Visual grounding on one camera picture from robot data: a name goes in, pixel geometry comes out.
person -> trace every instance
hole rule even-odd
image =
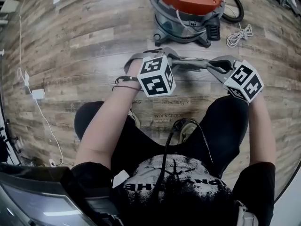
[[[127,75],[136,77],[141,62],[134,60]],[[192,126],[185,125],[180,144],[168,149],[154,200],[165,148],[128,116],[140,84],[119,85],[128,87],[115,87],[105,102],[86,103],[76,113],[74,127],[81,143],[72,172],[81,186],[112,187],[112,179],[125,170],[130,177],[118,186],[125,225],[237,225],[242,204],[259,226],[270,224],[276,146],[261,93],[249,105],[231,96],[215,100],[200,122],[204,136],[199,127],[188,135]],[[239,154],[248,123],[250,165],[231,191],[221,177]]]

sneaker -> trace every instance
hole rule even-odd
[[[197,126],[191,122],[185,125],[180,132],[179,144],[184,143],[189,138],[189,136],[193,133],[196,127]]]
[[[140,121],[139,121],[138,117],[134,114],[132,107],[130,108],[128,115],[135,121],[136,127],[140,129]]]

floor plank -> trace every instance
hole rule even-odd
[[[265,84],[263,95],[277,142],[276,196],[301,158],[301,33],[299,19],[274,0],[241,0],[254,36],[236,48],[226,38],[238,24],[221,23],[221,40],[209,48],[194,43],[169,42],[181,56],[212,59],[233,55],[253,64]],[[48,125],[16,77],[19,66],[18,12],[0,35],[5,55],[1,62],[1,88],[5,115],[13,135],[20,138],[22,154],[39,157],[46,165],[57,163],[60,152]],[[154,16],[149,0],[27,0],[22,10],[22,70],[30,75],[30,88],[44,88],[39,105],[56,135],[65,157],[73,163],[79,146],[73,120],[78,108],[89,101],[104,101],[123,64],[136,52],[156,48],[152,40]],[[164,145],[173,122],[182,117],[202,120],[207,107],[226,95],[207,71],[178,73],[170,97],[146,98],[139,93],[133,109],[141,130]],[[223,175],[233,187],[249,163],[249,132],[239,156]]]

knee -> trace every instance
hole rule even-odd
[[[233,96],[224,96],[218,98],[211,105],[215,110],[233,113],[234,115],[241,115],[248,117],[248,104]]]
[[[102,105],[103,101],[88,102],[83,104],[75,114],[74,126],[76,127],[78,123],[92,119]]]

hand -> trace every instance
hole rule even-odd
[[[142,65],[142,59],[133,60],[128,69],[127,76],[137,77],[141,65]]]

